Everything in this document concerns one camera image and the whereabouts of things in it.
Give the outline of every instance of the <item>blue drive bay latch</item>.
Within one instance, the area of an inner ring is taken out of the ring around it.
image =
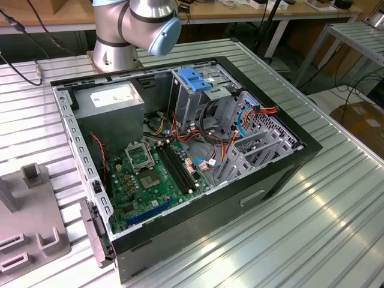
[[[212,88],[212,85],[205,82],[201,75],[191,67],[179,69],[179,74],[181,78],[191,86],[193,92],[204,91]]]

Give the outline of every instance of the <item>metal table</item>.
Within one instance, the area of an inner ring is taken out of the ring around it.
[[[298,75],[293,83],[295,86],[299,84],[309,65],[312,63],[316,53],[323,46],[324,41],[329,35],[334,36],[336,41],[333,43],[327,55],[325,55],[322,62],[319,64],[319,67],[327,63],[328,59],[332,56],[341,42],[347,44],[368,58],[368,62],[366,61],[365,65],[361,68],[361,71],[366,69],[370,60],[384,66],[384,31],[373,28],[372,26],[362,22],[327,24],[301,65]]]
[[[227,56],[323,146],[275,197],[131,279],[126,287],[379,287],[384,280],[383,160],[328,118],[241,43],[177,45],[145,66]],[[95,74],[87,56],[42,61],[46,80]],[[31,62],[16,65],[34,77]],[[9,287],[119,287],[98,269],[80,217],[85,192],[49,85],[0,66],[0,175],[48,167],[72,251]]]

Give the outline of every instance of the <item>metal case frame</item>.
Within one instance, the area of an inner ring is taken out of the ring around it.
[[[246,87],[247,91],[260,103],[269,107],[276,106],[263,91],[225,57],[180,62],[175,65],[198,64],[201,62],[220,64],[234,79]],[[83,147],[84,142],[75,118],[68,112],[70,111],[70,109],[68,110],[70,99],[68,99],[64,91],[70,90],[71,85],[76,86],[78,82],[83,85],[93,85],[105,81],[105,78],[124,80],[124,76],[129,79],[134,75],[140,75],[143,71],[147,75],[159,73],[164,71],[165,67],[173,68],[171,65],[161,65],[141,68],[136,71],[99,74],[97,76],[86,76],[51,83],[83,183],[86,186],[89,198],[96,204],[104,224],[106,223],[104,218],[112,213],[110,208],[107,207],[109,201],[107,201],[104,189],[100,193],[95,193],[92,189],[94,181],[101,181],[93,163],[84,161],[84,157],[87,157],[87,149]],[[304,148],[295,151],[278,162],[269,163],[256,173],[245,174],[235,181],[223,183],[207,192],[200,200],[185,203],[182,209],[163,213],[162,217],[147,222],[145,225],[138,225],[137,229],[124,235],[109,237],[122,283],[238,217],[254,207],[262,199],[270,198],[305,163],[316,156],[322,148],[319,143],[283,110],[280,110],[277,118],[287,130],[300,140]]]

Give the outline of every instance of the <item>ram slot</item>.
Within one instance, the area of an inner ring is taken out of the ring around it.
[[[196,189],[194,182],[180,163],[179,158],[169,146],[157,148],[157,153],[183,195],[188,194],[190,190]]]

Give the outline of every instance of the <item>metal bracket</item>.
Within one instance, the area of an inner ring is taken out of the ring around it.
[[[23,252],[6,261],[0,263],[0,271],[6,275],[10,275],[25,266],[32,263],[32,259],[27,252]]]
[[[40,186],[44,183],[43,177],[40,172],[40,168],[37,163],[26,165],[20,168],[23,173],[23,180],[28,188]]]
[[[61,243],[58,230],[56,229],[55,226],[52,227],[52,230],[53,230],[53,237],[54,237],[54,240],[52,242],[47,242],[47,239],[44,239],[43,237],[41,237],[39,233],[36,234],[38,248],[46,256],[56,253],[60,251],[62,248],[62,245],[61,245],[62,243]]]
[[[27,237],[23,233],[14,235],[0,242],[0,252],[8,253],[18,249],[27,243]]]
[[[92,250],[99,268],[105,268],[113,262],[113,251],[107,240],[103,221],[96,206],[87,200],[80,202],[80,214],[88,234]]]
[[[11,191],[7,187],[7,183],[0,178],[0,202],[2,202],[5,207],[12,214],[18,210],[17,200],[13,197]]]

